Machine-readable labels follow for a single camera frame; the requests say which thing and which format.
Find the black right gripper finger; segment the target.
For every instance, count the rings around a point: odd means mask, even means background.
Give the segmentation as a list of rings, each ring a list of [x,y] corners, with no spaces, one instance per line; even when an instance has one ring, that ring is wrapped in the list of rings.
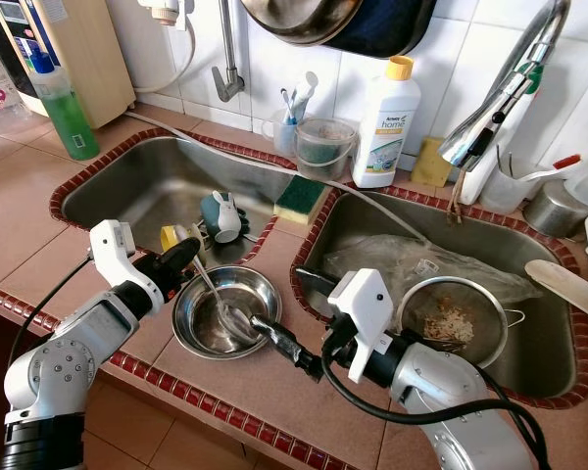
[[[331,292],[342,282],[342,278],[312,265],[294,265],[293,272],[299,279],[308,305],[328,305]]]
[[[263,333],[267,339],[277,349],[277,352],[294,363],[295,367],[303,370],[308,376],[312,377],[313,381],[319,381],[324,375],[324,367],[322,367],[322,359],[311,350],[300,345],[297,336],[288,328],[280,325],[275,319],[266,319],[261,316],[251,316],[249,319],[250,326],[255,331]]]

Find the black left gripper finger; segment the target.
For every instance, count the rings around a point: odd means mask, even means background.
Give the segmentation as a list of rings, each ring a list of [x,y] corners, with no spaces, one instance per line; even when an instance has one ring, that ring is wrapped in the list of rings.
[[[172,257],[173,267],[180,268],[178,283],[180,283],[181,287],[185,287],[188,283],[194,282],[196,278],[201,276],[201,270],[203,268],[200,267],[200,264],[199,256],[196,254],[185,252],[185,254],[174,255]]]
[[[174,241],[163,239],[161,241],[164,251],[159,255],[159,263],[164,267],[188,267],[199,256],[203,242],[199,238],[188,237]]]

